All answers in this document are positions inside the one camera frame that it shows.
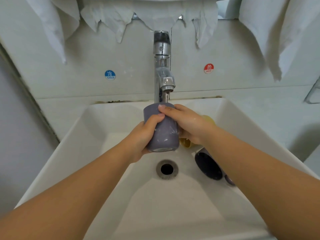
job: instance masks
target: gray cup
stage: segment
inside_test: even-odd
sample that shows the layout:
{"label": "gray cup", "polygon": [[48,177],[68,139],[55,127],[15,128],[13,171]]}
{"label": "gray cup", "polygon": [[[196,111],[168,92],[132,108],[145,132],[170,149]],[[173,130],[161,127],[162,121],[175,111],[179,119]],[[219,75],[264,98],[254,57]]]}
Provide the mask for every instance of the gray cup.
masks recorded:
{"label": "gray cup", "polygon": [[[174,108],[173,104],[165,102],[155,103],[145,107],[143,110],[145,123],[150,116],[160,114],[158,110],[159,104]],[[156,125],[153,137],[146,147],[150,152],[167,152],[178,149],[179,135],[176,121],[165,116],[165,118]]]}

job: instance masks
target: white wall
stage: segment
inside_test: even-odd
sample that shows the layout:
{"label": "white wall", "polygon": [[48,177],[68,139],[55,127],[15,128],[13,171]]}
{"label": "white wall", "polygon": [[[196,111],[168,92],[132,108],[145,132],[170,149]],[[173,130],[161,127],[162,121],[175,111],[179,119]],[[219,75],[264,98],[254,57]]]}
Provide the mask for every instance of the white wall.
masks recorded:
{"label": "white wall", "polygon": [[14,208],[57,145],[0,56],[0,216]]}

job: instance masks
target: drain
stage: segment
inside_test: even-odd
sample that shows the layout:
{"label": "drain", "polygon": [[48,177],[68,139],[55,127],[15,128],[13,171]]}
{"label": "drain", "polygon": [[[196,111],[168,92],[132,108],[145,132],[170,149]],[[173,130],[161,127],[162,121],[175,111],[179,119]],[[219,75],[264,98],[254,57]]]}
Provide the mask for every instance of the drain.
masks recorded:
{"label": "drain", "polygon": [[177,176],[179,169],[174,161],[165,159],[158,163],[156,172],[161,179],[170,180]]}

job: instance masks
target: white sink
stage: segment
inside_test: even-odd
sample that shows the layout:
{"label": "white sink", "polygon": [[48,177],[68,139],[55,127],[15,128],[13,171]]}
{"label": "white sink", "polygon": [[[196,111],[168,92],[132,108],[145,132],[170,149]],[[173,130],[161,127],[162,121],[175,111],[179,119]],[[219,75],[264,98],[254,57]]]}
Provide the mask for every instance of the white sink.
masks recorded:
{"label": "white sink", "polygon": [[[316,175],[223,98],[178,100],[254,147]],[[18,205],[44,191],[120,142],[152,102],[95,104],[75,122]],[[266,225],[237,187],[206,177],[194,160],[201,147],[151,153],[130,165],[90,226],[85,239],[229,240],[269,235]],[[170,159],[179,173],[163,180],[158,162]]]}

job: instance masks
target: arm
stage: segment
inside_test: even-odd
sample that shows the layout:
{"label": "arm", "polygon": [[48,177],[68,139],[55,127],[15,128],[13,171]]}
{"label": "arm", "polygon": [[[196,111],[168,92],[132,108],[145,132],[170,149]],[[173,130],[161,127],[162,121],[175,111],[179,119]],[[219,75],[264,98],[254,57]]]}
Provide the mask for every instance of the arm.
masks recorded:
{"label": "arm", "polygon": [[0,220],[0,239],[83,239],[130,163],[148,153],[163,114],[141,122],[118,145]]}
{"label": "arm", "polygon": [[176,104],[159,110],[176,120],[181,137],[203,145],[253,204],[279,240],[318,239],[320,180],[206,122]]}

